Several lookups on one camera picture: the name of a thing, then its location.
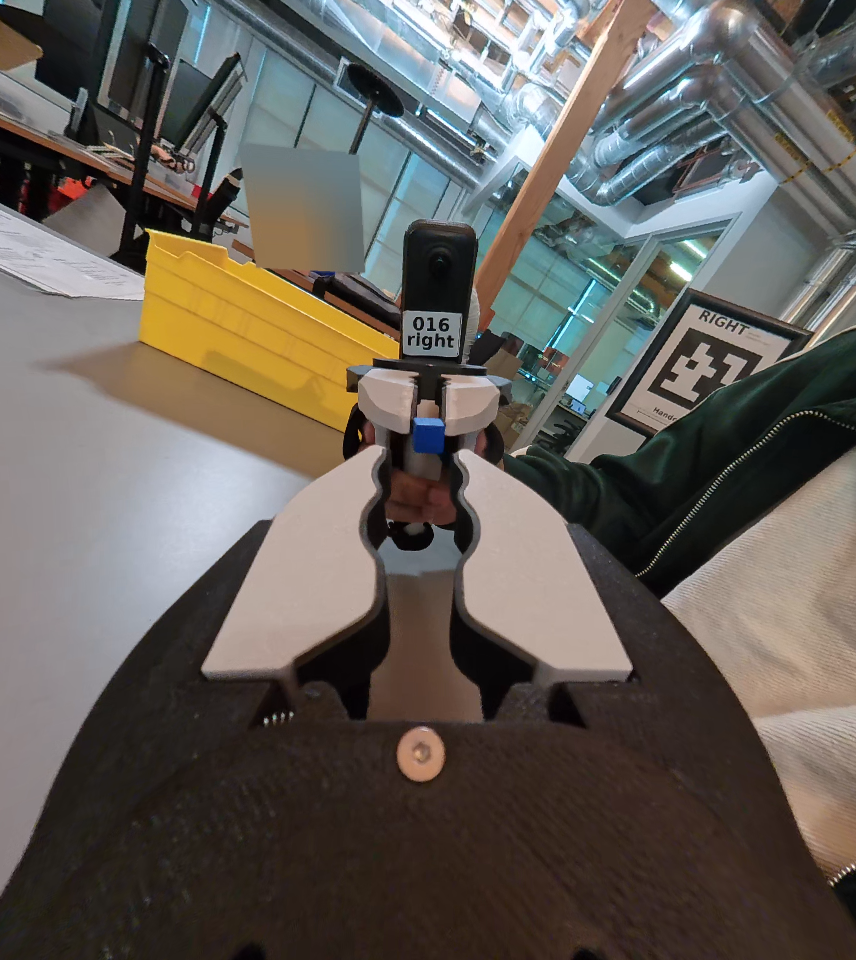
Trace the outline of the person's right forearm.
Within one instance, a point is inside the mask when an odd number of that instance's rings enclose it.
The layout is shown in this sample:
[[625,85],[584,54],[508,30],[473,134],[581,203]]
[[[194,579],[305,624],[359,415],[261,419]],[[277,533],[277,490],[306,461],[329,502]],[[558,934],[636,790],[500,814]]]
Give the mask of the person's right forearm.
[[502,467],[626,566],[634,564],[640,544],[657,524],[630,485],[631,474],[572,462],[537,445],[505,454]]

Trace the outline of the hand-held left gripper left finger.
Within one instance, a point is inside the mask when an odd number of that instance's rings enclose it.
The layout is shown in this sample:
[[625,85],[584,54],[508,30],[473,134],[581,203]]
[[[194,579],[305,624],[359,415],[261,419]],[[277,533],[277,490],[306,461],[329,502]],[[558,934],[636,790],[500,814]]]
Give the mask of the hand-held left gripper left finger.
[[388,451],[373,445],[305,486],[266,536],[201,666],[210,681],[295,682],[369,623],[385,601],[367,522]]

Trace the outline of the black framed fiducial sign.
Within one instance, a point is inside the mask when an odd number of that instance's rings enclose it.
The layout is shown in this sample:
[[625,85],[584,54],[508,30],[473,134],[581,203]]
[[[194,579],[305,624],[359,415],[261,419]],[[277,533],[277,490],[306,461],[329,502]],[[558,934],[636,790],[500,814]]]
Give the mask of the black framed fiducial sign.
[[624,378],[606,418],[650,438],[711,394],[792,356],[803,327],[686,288]]

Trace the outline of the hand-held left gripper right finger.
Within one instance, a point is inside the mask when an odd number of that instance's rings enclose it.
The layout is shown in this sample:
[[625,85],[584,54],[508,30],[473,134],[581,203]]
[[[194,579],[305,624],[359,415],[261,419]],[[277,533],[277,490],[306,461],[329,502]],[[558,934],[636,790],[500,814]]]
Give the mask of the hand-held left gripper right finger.
[[452,461],[455,608],[535,682],[624,682],[632,663],[566,521],[469,449]]

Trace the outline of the black disc-topped pole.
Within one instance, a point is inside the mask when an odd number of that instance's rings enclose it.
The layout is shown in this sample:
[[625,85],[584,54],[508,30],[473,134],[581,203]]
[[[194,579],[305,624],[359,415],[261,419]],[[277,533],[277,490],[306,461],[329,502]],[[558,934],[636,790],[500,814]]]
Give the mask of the black disc-topped pole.
[[355,156],[374,114],[397,119],[403,117],[405,107],[390,83],[363,64],[351,62],[346,68],[346,75],[349,84],[364,102],[362,119],[348,149],[349,155]]

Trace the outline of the white ribbed garment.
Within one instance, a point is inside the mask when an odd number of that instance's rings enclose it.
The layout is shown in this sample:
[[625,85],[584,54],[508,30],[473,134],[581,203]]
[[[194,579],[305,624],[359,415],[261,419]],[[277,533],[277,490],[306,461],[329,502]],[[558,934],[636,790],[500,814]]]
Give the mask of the white ribbed garment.
[[856,863],[856,445],[662,604],[737,695],[819,866]]

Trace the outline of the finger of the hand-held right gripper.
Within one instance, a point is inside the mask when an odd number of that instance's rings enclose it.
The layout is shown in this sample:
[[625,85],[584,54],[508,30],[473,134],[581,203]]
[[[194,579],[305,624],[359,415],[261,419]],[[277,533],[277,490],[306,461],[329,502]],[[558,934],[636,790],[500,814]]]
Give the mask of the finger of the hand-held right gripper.
[[488,375],[443,375],[439,409],[446,437],[476,434],[494,422],[502,393]]
[[418,374],[411,370],[370,370],[359,380],[359,410],[378,428],[409,435],[418,403]]

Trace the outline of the wooden post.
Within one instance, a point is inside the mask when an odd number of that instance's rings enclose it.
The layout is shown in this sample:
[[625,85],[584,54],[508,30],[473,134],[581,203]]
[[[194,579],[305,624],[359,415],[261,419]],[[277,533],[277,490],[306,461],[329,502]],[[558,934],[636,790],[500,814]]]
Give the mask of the wooden post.
[[480,330],[489,327],[494,299],[655,11],[649,1],[621,1],[611,5],[611,12],[602,14],[603,29],[590,58],[476,271]]

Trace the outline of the grey desk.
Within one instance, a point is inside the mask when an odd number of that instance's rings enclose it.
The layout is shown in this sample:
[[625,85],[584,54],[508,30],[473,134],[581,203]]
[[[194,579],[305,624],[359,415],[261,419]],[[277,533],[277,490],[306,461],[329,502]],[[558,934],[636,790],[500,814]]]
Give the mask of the grey desk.
[[99,694],[341,434],[0,271],[0,895]]

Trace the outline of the person's right hand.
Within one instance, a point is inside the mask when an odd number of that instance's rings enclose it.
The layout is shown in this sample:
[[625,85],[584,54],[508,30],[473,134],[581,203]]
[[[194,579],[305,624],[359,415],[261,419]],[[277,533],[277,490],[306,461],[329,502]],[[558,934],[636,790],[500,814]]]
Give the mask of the person's right hand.
[[385,503],[386,519],[401,524],[449,527],[457,519],[446,467],[438,479],[416,476],[394,468]]

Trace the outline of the printed paper sheet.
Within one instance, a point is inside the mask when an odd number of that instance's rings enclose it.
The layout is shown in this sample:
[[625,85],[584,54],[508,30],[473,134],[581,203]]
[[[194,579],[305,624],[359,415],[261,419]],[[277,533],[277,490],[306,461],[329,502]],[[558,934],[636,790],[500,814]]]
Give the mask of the printed paper sheet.
[[145,281],[139,274],[4,208],[0,208],[0,271],[69,299],[139,303],[145,296]]

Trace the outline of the silver ventilation duct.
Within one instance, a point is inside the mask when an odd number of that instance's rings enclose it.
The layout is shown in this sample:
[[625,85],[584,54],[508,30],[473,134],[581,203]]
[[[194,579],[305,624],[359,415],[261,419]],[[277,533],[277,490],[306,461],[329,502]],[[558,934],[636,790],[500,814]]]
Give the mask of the silver ventilation duct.
[[746,2],[693,12],[610,91],[569,179],[612,207],[728,136],[832,239],[856,245],[856,129]]

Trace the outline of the black computer monitor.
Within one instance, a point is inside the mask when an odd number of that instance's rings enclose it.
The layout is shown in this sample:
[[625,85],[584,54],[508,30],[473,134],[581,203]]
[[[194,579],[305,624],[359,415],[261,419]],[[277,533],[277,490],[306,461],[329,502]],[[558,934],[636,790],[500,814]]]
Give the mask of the black computer monitor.
[[109,109],[122,119],[141,125],[151,67],[148,47],[155,46],[174,66],[193,7],[184,1],[122,2],[122,32],[107,92]]
[[199,152],[216,126],[215,116],[227,119],[245,79],[238,52],[227,56],[212,78],[179,59],[159,137],[176,153]]

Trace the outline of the long wooden-edged desk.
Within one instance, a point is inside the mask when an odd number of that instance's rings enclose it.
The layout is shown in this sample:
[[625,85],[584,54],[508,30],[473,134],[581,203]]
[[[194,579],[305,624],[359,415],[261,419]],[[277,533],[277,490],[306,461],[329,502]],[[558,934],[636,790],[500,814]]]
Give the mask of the long wooden-edged desk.
[[158,174],[147,173],[135,181],[130,163],[0,112],[0,204],[40,221],[50,212],[57,184],[87,178],[109,185],[125,209],[137,197],[138,227],[177,231],[194,219],[198,198],[163,185]]

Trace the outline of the yellow plastic bin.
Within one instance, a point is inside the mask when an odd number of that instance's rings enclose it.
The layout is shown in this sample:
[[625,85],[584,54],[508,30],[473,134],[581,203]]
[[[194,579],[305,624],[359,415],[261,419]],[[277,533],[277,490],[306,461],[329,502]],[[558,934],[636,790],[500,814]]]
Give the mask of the yellow plastic bin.
[[343,430],[347,369],[396,359],[397,341],[222,246],[148,232],[140,342]]

